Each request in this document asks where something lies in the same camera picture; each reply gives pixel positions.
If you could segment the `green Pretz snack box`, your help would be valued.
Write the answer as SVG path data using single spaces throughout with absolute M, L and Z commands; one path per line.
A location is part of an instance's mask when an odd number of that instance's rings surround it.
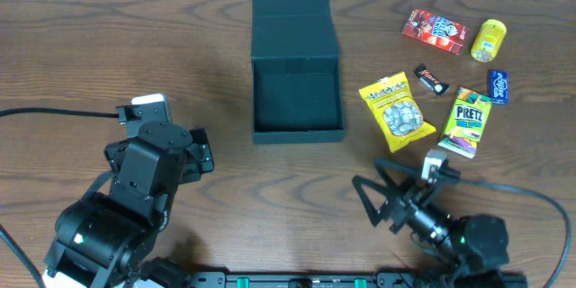
M 460 86 L 438 145 L 474 158 L 491 111 L 491 99 Z

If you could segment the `black gift box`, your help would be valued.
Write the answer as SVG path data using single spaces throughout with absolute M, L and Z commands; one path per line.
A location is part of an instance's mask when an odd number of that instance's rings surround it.
M 346 136 L 330 0 L 252 0 L 251 67 L 256 144 Z

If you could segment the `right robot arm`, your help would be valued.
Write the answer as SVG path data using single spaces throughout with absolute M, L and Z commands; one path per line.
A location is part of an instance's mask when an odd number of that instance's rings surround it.
M 504 285 L 499 268 L 509 262 L 505 221 L 490 214 L 455 218 L 433 204 L 443 187 L 461 180 L 446 158 L 426 157 L 421 169 L 383 158 L 374 166 L 382 184 L 360 175 L 352 179 L 372 225 L 390 221 L 394 234 L 409 227 L 443 263 L 415 278 L 413 287 L 456 287 L 465 281 Z

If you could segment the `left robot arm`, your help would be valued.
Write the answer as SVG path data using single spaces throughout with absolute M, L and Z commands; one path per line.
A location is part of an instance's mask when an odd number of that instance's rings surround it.
M 214 169 L 205 130 L 173 123 L 165 95 L 135 97 L 116 111 L 127 137 L 104 148 L 109 171 L 59 215 L 44 259 L 52 286 L 132 284 L 169 223 L 178 187 Z

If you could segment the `yellow plastic canister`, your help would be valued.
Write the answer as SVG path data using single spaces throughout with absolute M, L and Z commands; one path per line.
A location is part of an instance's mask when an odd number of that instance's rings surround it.
M 484 22 L 472 44 L 472 57 L 480 62 L 494 60 L 507 31 L 506 25 L 499 20 L 489 19 Z

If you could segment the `yellow candy bag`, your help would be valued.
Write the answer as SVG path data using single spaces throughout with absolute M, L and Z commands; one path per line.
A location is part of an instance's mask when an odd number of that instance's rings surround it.
M 437 131 L 425 121 L 404 71 L 386 76 L 359 90 L 394 153 Z

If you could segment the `red Hello Panda box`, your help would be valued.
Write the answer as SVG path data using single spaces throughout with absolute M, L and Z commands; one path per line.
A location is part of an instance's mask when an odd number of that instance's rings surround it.
M 460 55 L 469 28 L 423 9 L 414 9 L 402 29 L 404 36 L 433 47 Z

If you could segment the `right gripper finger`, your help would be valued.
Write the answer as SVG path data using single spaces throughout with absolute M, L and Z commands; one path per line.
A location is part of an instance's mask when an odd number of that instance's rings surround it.
M 377 158 L 374 167 L 390 188 L 409 189 L 420 178 L 420 171 L 386 158 Z
M 374 227 L 376 227 L 381 221 L 387 221 L 390 218 L 390 213 L 387 211 L 386 207 L 388 202 L 385 201 L 382 207 L 376 208 L 364 189 L 364 187 L 371 188 L 385 198 L 388 198 L 388 195 L 391 193 L 388 187 L 382 184 L 377 184 L 375 181 L 363 178 L 360 175 L 355 175 L 352 178 L 352 185 L 359 195 L 369 221 Z

